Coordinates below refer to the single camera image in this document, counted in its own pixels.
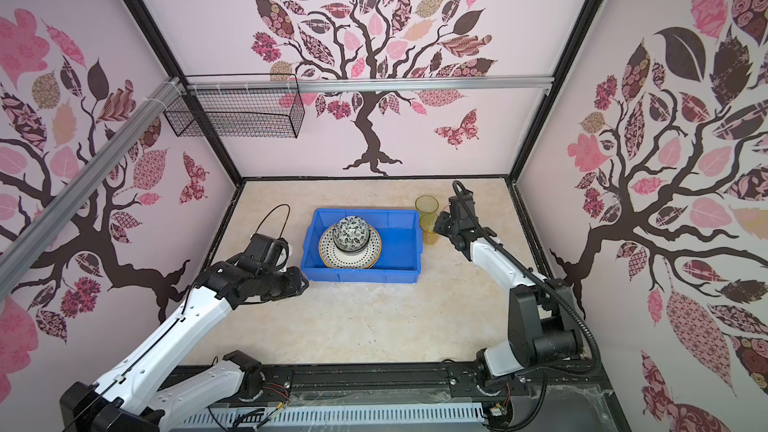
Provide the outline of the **green transparent cup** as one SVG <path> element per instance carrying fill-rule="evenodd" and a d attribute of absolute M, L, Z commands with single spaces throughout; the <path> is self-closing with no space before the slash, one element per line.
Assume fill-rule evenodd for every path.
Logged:
<path fill-rule="evenodd" d="M 432 195 L 421 195 L 414 202 L 415 209 L 423 216 L 436 213 L 440 204 L 437 198 Z"/>

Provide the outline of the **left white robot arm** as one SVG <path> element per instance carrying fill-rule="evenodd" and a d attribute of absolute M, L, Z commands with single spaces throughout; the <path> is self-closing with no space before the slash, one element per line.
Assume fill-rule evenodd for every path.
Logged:
<path fill-rule="evenodd" d="M 297 297 L 309 281 L 295 267 L 220 261 L 202 272 L 182 305 L 141 345 L 93 384 L 76 382 L 60 399 L 67 431 L 168 431 L 221 399 L 259 398 L 261 363 L 235 351 L 170 388 L 163 384 L 192 348 L 231 312 Z"/>

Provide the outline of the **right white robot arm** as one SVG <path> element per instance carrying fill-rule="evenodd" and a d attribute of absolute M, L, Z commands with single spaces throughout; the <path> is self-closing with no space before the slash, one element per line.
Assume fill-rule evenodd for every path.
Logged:
<path fill-rule="evenodd" d="M 434 231 L 508 294 L 507 338 L 479 352 L 478 361 L 488 376 L 553 366 L 580 355 L 582 332 L 562 307 L 571 300 L 559 282 L 524 266 L 491 229 L 480 227 L 476 216 L 458 203 L 439 214 Z"/>

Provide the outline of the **green black patterned bowl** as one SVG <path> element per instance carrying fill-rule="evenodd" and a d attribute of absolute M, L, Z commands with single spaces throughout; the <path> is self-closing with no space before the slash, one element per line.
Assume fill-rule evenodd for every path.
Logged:
<path fill-rule="evenodd" d="M 342 218 L 332 227 L 331 236 L 338 250 L 357 253 L 368 245 L 371 227 L 363 218 L 350 215 Z"/>

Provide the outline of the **dotted plate yellow rim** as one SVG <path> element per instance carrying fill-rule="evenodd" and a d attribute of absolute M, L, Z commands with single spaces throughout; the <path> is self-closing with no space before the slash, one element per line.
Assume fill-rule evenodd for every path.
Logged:
<path fill-rule="evenodd" d="M 369 269 L 378 262 L 383 252 L 383 241 L 375 228 L 370 227 L 368 243 L 357 252 L 346 252 L 338 248 L 334 242 L 334 229 L 335 226 L 329 227 L 318 243 L 320 259 L 327 268 Z"/>

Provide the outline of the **yellow transparent cup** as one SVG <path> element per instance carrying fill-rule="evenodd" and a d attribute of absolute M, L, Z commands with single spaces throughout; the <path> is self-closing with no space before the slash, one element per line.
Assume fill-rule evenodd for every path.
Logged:
<path fill-rule="evenodd" d="M 436 244 L 440 238 L 434 230 L 438 215 L 436 213 L 424 214 L 420 217 L 419 226 L 422 232 L 422 240 L 426 245 Z"/>

